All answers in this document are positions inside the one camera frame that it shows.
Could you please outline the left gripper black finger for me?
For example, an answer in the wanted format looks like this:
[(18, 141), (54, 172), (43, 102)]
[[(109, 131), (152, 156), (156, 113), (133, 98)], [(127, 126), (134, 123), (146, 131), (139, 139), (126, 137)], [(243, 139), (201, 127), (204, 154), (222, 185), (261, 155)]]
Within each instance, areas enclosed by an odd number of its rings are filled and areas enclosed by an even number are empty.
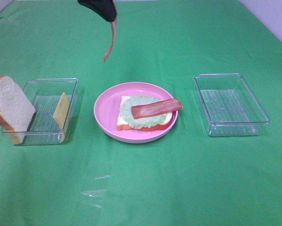
[(77, 2), (96, 12), (107, 22), (114, 22), (117, 17), (116, 6), (112, 0), (77, 0)]

